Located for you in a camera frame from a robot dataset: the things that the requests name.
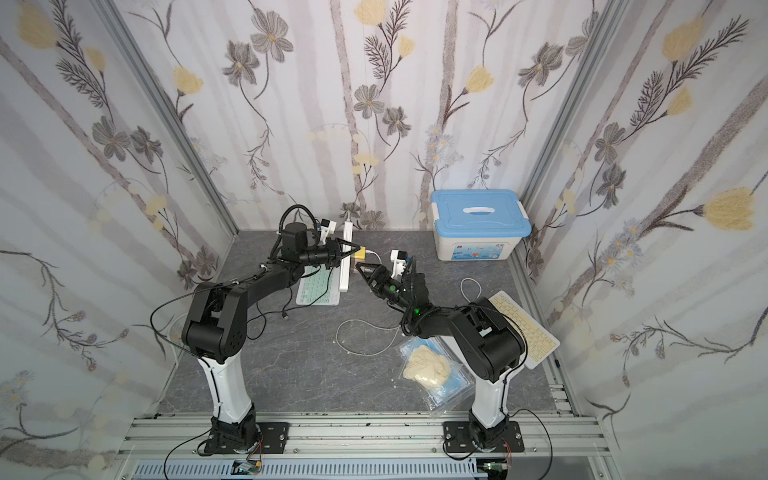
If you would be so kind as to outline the white power strip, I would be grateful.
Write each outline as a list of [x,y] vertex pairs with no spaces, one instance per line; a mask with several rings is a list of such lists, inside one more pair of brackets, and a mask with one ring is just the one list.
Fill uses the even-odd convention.
[[[342,238],[345,241],[352,242],[353,229],[354,229],[353,223],[350,220],[346,220],[343,224],[343,235],[342,235]],[[349,256],[347,256],[342,260],[341,267],[340,267],[339,289],[341,293],[346,293],[349,289],[350,268],[351,268],[351,259]]]

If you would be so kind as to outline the green keyboard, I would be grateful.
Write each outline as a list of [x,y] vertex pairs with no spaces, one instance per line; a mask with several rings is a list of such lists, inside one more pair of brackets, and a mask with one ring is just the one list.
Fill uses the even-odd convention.
[[339,269],[308,266],[300,279],[298,306],[336,306],[340,301]]

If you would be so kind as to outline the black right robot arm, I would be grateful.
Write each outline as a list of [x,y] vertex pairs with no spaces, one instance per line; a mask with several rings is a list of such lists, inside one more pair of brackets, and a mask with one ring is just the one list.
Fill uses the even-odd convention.
[[486,297],[453,307],[433,303],[425,275],[416,270],[413,259],[398,279],[381,264],[359,263],[356,270],[377,298],[401,314],[399,328],[404,335],[446,337],[457,347],[457,356],[475,377],[467,426],[474,450],[491,451],[503,440],[516,450],[508,387],[529,357],[529,342],[519,323]]

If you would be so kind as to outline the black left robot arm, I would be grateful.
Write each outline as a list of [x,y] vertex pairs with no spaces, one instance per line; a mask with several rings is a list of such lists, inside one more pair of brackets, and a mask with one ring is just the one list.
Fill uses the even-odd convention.
[[299,283],[307,267],[339,269],[360,250],[358,244],[325,234],[306,206],[294,204],[282,214],[276,241],[255,274],[195,289],[181,339],[203,368],[213,400],[203,456],[249,454],[263,438],[241,362],[249,309]]

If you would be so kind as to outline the bag of gloves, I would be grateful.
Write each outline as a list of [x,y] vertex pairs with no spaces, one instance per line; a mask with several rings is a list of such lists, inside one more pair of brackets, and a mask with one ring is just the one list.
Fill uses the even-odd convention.
[[411,337],[397,347],[398,380],[415,387],[431,413],[453,410],[473,392],[475,380],[439,337]]

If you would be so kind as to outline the blue lid storage box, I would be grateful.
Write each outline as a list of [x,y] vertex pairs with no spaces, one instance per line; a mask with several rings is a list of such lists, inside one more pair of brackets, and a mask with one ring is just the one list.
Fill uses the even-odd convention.
[[512,190],[438,190],[429,214],[441,261],[503,261],[532,233]]

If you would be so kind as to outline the yellow wireless keyboard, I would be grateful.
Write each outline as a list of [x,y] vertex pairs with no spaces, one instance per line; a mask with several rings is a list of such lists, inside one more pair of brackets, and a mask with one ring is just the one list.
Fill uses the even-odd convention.
[[490,302],[509,318],[509,323],[525,338],[528,345],[525,366],[528,369],[537,368],[560,346],[560,341],[506,292],[497,292]]

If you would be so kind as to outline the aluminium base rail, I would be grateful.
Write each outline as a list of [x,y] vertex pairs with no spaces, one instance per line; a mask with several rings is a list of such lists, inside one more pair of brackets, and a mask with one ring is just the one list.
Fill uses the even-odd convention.
[[267,459],[473,459],[486,479],[618,479],[619,469],[598,421],[577,416],[560,386],[557,408],[513,414],[513,450],[505,440],[476,452],[463,413],[259,413],[263,438],[249,454],[203,456],[211,423],[172,414],[132,422],[116,455],[114,479],[142,460],[238,460],[259,469]]

